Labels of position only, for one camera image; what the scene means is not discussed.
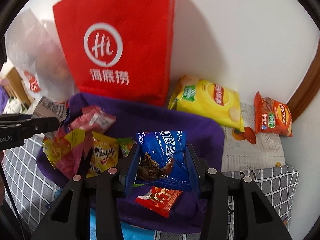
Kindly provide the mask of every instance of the newspaper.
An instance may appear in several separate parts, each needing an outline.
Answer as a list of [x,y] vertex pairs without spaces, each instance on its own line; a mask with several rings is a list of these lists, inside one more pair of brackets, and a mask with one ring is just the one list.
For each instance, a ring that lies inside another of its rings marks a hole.
[[[254,130],[254,106],[241,104],[244,126]],[[279,135],[256,134],[257,143],[238,141],[232,136],[232,129],[222,127],[225,133],[221,171],[243,171],[271,168],[279,162],[285,165],[284,152]]]

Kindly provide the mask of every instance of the green label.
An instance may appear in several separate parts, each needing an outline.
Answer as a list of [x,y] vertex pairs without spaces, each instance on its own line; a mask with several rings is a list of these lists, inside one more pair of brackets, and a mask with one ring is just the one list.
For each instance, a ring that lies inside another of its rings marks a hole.
[[196,86],[187,86],[184,88],[182,98],[188,101],[195,101]]
[[275,115],[274,115],[274,113],[269,113],[269,123],[268,123],[268,126],[269,126],[270,128],[276,127],[276,121],[275,121]]

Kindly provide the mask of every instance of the light blue package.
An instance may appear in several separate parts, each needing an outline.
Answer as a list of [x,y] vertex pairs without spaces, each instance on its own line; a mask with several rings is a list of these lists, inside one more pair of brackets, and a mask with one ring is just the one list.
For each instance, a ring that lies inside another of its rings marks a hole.
[[[154,240],[155,231],[131,226],[121,222],[124,240]],[[90,209],[90,240],[97,240],[96,211]]]

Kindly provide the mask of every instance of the blue gripper pad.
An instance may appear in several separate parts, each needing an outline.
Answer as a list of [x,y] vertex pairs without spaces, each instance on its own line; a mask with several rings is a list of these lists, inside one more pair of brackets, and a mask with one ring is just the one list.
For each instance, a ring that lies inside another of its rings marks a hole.
[[184,162],[185,162],[186,167],[188,169],[192,192],[195,193],[197,197],[199,197],[201,194],[201,190],[199,187],[199,174],[197,172],[195,163],[192,159],[189,147],[190,147],[190,145],[187,145],[187,147],[186,147],[186,152],[184,154]]
[[137,144],[133,145],[129,155],[124,158],[126,158],[127,162],[131,162],[128,169],[120,173],[120,181],[124,184],[124,195],[127,197],[132,191],[133,182],[137,175],[140,161],[140,146]]

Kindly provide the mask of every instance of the yellow chip bag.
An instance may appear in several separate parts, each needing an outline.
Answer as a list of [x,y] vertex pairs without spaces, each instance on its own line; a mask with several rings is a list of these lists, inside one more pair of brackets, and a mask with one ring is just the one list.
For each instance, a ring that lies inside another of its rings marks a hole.
[[244,132],[239,94],[195,76],[184,75],[180,79],[168,109],[208,117]]
[[92,158],[87,178],[100,175],[107,169],[115,167],[119,160],[119,143],[117,139],[92,132]]

